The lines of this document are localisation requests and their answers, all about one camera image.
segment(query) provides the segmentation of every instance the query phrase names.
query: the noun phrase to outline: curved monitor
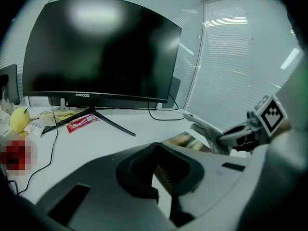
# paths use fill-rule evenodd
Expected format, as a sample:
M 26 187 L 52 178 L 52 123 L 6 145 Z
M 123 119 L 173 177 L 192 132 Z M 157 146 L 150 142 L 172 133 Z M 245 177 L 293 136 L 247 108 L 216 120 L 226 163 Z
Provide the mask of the curved monitor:
M 181 28 L 122 0 L 45 5 L 25 53 L 25 96 L 166 103 Z

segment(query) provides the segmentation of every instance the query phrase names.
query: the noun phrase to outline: monitor leg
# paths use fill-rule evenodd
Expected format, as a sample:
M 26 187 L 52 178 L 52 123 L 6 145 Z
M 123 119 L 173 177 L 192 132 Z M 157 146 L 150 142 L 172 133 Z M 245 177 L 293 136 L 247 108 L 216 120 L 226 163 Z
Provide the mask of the monitor leg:
M 42 134 L 48 133 L 48 132 L 50 132 L 50 131 L 52 131 L 52 130 L 55 130 L 57 127 L 64 126 L 64 125 L 70 123 L 71 121 L 73 121 L 73 120 L 75 120 L 75 119 L 78 119 L 78 118 L 80 118 L 80 117 L 82 117 L 82 116 L 86 116 L 86 115 L 90 115 L 90 114 L 92 114 L 92 115 L 98 117 L 99 119 L 101 119 L 101 120 L 104 121 L 104 122 L 107 122 L 107 123 L 110 124 L 111 126 L 117 128 L 117 129 L 119 129 L 119 130 L 121 130 L 121 131 L 123 131 L 123 132 L 128 133 L 128 134 L 131 135 L 131 136 L 134 136 L 134 137 L 136 136 L 135 133 L 133 133 L 133 132 L 131 132 L 131 131 L 129 131 L 129 130 L 123 128 L 123 127 L 121 127 L 121 126 L 118 125 L 117 123 L 114 123 L 113 121 L 107 119 L 106 117 L 104 117 L 103 115 L 101 115 L 100 113 L 98 113 L 94 108 L 86 109 L 86 110 L 81 111 L 80 113 L 75 114 L 75 115 L 73 115 L 73 116 L 71 116 L 71 117 L 69 117 L 69 118 L 67 118 L 67 119 L 65 119 L 65 120 L 63 120 L 63 121 L 60 121 L 59 123 L 57 123 L 57 126 L 46 127 L 46 128 L 44 129 L 44 131 L 43 131 Z

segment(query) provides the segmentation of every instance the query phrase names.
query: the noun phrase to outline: red package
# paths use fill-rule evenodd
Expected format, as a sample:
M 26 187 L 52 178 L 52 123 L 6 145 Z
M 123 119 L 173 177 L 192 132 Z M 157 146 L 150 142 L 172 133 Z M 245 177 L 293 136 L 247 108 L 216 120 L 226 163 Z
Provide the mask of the red package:
M 67 130 L 69 133 L 71 133 L 97 120 L 98 119 L 94 115 L 87 115 L 81 119 L 78 119 L 77 121 L 72 122 L 71 124 L 68 124 Z

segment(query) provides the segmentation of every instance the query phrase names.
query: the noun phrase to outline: desk surface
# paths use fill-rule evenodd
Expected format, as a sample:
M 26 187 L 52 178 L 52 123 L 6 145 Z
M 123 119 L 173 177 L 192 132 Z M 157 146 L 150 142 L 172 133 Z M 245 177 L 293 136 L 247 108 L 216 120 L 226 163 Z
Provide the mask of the desk surface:
M 30 116 L 37 116 L 46 110 L 51 109 L 29 108 Z M 36 204 L 48 189 L 86 162 L 138 145 L 165 141 L 185 131 L 208 146 L 203 136 L 190 129 L 192 122 L 186 119 L 181 121 L 156 121 L 149 116 L 146 110 L 104 110 L 99 112 L 136 133 L 136 137 L 102 121 L 91 123 L 73 133 L 69 133 L 66 126 L 59 128 L 51 165 L 38 172 L 31 179 L 28 190 L 21 196 Z M 183 117 L 182 113 L 187 113 L 187 111 L 151 112 L 158 119 L 178 119 Z M 11 180 L 17 181 L 19 191 L 26 188 L 29 177 L 33 172 L 49 163 L 55 136 L 56 130 L 42 135 L 41 138 L 32 134 L 27 136 L 26 140 L 31 141 L 31 145 L 37 151 L 37 159 L 36 162 L 32 163 L 31 170 L 27 170 L 25 175 L 10 175 Z

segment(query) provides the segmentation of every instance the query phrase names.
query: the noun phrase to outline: brand logo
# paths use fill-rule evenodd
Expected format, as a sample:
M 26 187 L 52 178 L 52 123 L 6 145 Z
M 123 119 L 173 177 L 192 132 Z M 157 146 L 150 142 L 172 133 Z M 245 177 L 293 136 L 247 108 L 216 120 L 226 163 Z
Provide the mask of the brand logo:
M 76 93 L 76 97 L 89 97 L 89 94 Z

